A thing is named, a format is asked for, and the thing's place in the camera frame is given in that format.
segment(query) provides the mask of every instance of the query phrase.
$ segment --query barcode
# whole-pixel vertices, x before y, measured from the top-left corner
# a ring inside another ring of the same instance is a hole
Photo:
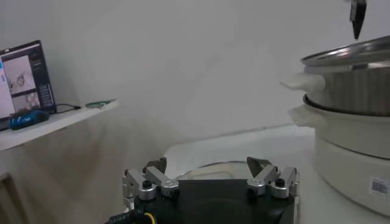
[[[373,179],[372,180],[372,187],[371,190],[374,192],[378,192],[381,194],[387,194],[388,193],[388,187],[387,184],[383,181]]]

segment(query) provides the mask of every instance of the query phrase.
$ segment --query label sticker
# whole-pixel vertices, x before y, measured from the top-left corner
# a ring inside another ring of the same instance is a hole
[[[369,192],[386,200],[387,195],[389,194],[389,183],[380,178],[372,177]]]

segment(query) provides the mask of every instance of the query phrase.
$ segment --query blue object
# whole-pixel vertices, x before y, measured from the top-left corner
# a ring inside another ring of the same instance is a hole
[[[41,110],[32,110],[23,114],[12,116],[8,121],[8,126],[12,130],[28,127],[49,119],[50,114]]]

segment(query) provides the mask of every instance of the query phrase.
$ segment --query pot lid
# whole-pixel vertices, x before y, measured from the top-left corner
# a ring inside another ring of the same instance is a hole
[[[390,36],[339,47],[301,59],[307,66],[358,65],[390,60]]]

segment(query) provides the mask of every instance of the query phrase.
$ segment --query black cable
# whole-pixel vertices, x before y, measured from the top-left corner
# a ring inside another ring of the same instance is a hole
[[[143,220],[149,219],[146,217],[143,209],[134,209],[118,215],[113,215],[104,224],[129,224],[129,223],[145,223]]]
[[[81,109],[80,106],[75,106],[75,105],[71,105],[71,104],[68,104],[68,103],[59,103],[59,104],[56,105],[56,107],[58,107],[58,106],[72,107],[72,109],[59,111],[59,112],[57,112],[57,114],[62,114],[62,113],[69,112],[69,111],[72,111],[72,110],[79,110],[79,109]]]

